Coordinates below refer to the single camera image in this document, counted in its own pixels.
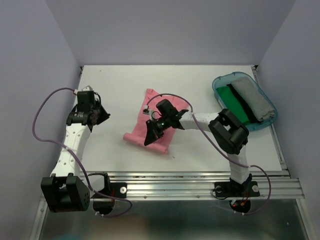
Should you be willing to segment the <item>pink t-shirt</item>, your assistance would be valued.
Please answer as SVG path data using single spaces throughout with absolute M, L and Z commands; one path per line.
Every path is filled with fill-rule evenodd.
M 170 127 L 169 129 L 164 131 L 164 136 L 161 137 L 159 140 L 155 141 L 152 144 L 149 144 L 147 146 L 144 146 L 145 138 L 147 135 L 147 125 L 146 121 L 150 120 L 150 117 L 147 114 L 143 114 L 143 110 L 147 104 L 147 102 L 154 96 L 158 95 L 159 93 L 156 92 L 152 88 L 147 88 L 145 91 L 145 96 L 143 103 L 141 105 L 138 117 L 137 117 L 137 123 L 135 127 L 133 128 L 132 132 L 126 132 L 123 135 L 123 140 L 127 141 L 128 143 L 138 145 L 139 147 L 160 153 L 160 154 L 167 154 L 169 145 L 173 139 L 173 136 L 175 134 L 175 129 Z M 182 99 L 175 97 L 175 96 L 158 96 L 154 100 L 152 100 L 148 107 L 149 109 L 155 110 L 158 112 L 156 108 L 156 104 L 160 102 L 163 99 L 169 100 L 172 105 L 178 110 L 183 110 L 188 108 L 188 104 L 183 101 Z

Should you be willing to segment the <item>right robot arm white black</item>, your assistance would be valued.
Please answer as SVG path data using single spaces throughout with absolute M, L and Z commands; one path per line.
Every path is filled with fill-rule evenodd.
M 246 157 L 249 131 L 228 109 L 218 113 L 194 113 L 192 109 L 177 110 L 172 103 L 163 99 L 157 103 L 159 118 L 154 118 L 154 110 L 143 108 L 149 116 L 146 121 L 144 145 L 148 146 L 161 139 L 169 128 L 180 130 L 200 130 L 212 133 L 216 150 L 227 158 L 230 167 L 229 182 L 216 183 L 214 190 L 218 198 L 240 197 L 250 190 L 252 175 Z

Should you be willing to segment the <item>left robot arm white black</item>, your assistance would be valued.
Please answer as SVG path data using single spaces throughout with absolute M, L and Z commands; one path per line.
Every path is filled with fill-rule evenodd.
M 41 190 L 53 213 L 86 211 L 91 193 L 80 179 L 81 161 L 94 126 L 106 121 L 110 114 L 100 95 L 90 86 L 75 90 L 77 103 L 66 120 L 64 141 L 59 158 L 49 177 L 41 180 Z

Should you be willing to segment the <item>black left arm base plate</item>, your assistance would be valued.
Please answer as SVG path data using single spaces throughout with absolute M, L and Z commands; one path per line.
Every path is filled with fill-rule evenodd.
M 125 182 L 111 182 L 110 184 L 96 184 L 93 188 L 99 192 L 90 192 L 91 199 L 106 199 L 106 196 L 111 196 L 119 199 L 127 197 L 127 184 Z

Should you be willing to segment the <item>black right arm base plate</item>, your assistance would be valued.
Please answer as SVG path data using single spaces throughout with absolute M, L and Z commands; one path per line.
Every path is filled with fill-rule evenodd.
M 214 192 L 217 198 L 242 198 L 260 196 L 260 189 L 256 181 L 239 184 L 231 181 L 220 181 L 214 183 Z

